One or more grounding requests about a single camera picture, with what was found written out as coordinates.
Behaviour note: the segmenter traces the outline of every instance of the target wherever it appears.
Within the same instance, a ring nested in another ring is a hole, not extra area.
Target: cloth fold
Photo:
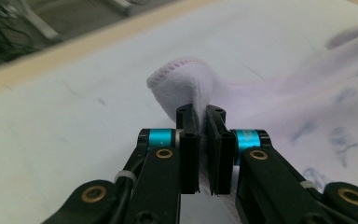
[[[325,55],[290,76],[230,84],[197,58],[173,60],[147,80],[168,116],[194,104],[227,111],[227,126],[265,129],[273,145],[320,190],[358,186],[358,27],[331,39]]]

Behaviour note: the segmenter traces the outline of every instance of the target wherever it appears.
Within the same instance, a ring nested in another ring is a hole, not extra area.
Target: white table surface
[[[142,128],[174,127],[145,85],[167,61],[282,76],[353,25],[343,0],[181,1],[0,67],[0,223],[45,220],[79,185],[113,180]],[[208,192],[182,199],[182,223],[234,222]]]

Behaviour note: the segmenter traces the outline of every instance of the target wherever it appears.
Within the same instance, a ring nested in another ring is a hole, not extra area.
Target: white cloth
[[[194,104],[203,118],[211,104],[227,111],[229,129],[265,129],[319,190],[330,181],[358,185],[358,27],[326,46],[330,51],[291,76],[229,84],[202,60],[181,58],[147,86],[173,120],[181,105]]]

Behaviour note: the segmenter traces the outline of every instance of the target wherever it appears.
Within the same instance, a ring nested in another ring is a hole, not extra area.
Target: cyan anodized part
[[[256,130],[236,129],[234,132],[238,142],[238,158],[235,165],[240,165],[242,152],[250,147],[261,147],[261,143]]]
[[[149,148],[171,147],[172,129],[150,129]]]

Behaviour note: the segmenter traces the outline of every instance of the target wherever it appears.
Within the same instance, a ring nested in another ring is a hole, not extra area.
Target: floor
[[[132,3],[124,12],[114,0],[27,0],[32,11],[59,34],[47,39],[23,18],[17,0],[1,0],[0,64],[22,55],[60,44],[95,31],[106,25],[126,20],[175,0],[123,0]]]

